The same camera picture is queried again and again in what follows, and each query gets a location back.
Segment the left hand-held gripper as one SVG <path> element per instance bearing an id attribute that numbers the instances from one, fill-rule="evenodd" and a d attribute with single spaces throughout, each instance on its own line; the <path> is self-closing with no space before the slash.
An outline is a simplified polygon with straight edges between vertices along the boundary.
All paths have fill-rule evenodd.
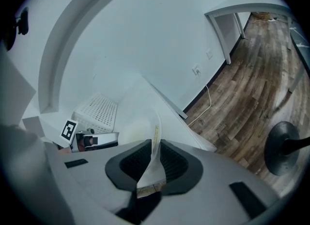
<path id="1" fill-rule="evenodd" d="M 61 132 L 61 138 L 69 143 L 67 148 L 59 153 L 74 153 L 91 150 L 101 150 L 118 146 L 119 133 L 94 134 L 94 129 L 77 131 L 78 122 L 68 120 Z"/>

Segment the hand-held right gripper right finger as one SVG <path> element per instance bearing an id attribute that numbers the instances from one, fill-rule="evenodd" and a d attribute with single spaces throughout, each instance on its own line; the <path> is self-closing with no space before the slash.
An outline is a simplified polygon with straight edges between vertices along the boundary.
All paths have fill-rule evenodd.
<path id="1" fill-rule="evenodd" d="M 145 225 L 261 224 L 279 196 L 263 180 L 217 153 L 161 141 L 167 183 Z"/>

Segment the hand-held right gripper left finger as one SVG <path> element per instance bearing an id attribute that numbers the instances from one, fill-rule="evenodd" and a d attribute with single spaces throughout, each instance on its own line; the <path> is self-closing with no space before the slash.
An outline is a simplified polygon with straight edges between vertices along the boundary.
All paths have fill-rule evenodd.
<path id="1" fill-rule="evenodd" d="M 61 155 L 52 173 L 74 225 L 139 225 L 137 183 L 150 162 L 151 141 Z"/>

